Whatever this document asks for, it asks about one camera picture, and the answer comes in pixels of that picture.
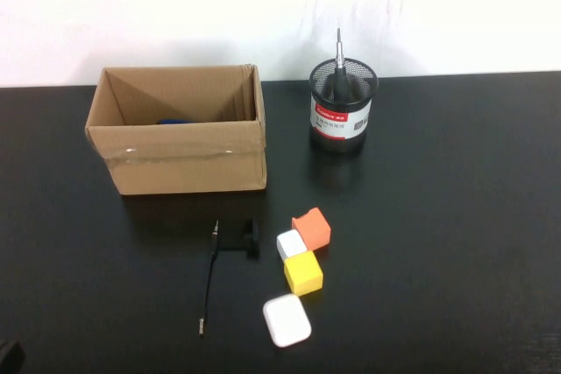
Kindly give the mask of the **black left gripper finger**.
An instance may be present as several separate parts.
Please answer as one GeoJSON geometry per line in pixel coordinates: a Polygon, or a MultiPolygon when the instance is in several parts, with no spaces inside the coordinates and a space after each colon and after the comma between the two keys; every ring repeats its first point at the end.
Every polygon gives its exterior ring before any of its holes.
{"type": "Polygon", "coordinates": [[[19,341],[1,341],[0,374],[19,374],[25,352],[19,341]]]}

